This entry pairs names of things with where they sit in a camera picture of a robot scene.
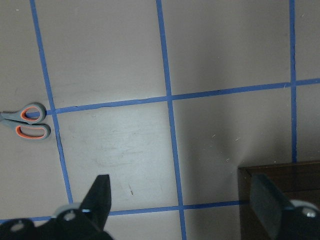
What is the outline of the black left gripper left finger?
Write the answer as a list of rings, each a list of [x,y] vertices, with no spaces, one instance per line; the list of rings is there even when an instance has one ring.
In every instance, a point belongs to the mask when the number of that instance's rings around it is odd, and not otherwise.
[[[99,229],[104,229],[111,210],[111,182],[108,174],[96,177],[79,209]]]

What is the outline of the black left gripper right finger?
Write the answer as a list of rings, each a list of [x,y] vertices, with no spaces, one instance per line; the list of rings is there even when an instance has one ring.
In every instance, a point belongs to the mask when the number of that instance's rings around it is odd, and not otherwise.
[[[270,239],[278,239],[285,211],[292,209],[292,203],[265,174],[252,176],[250,206]]]

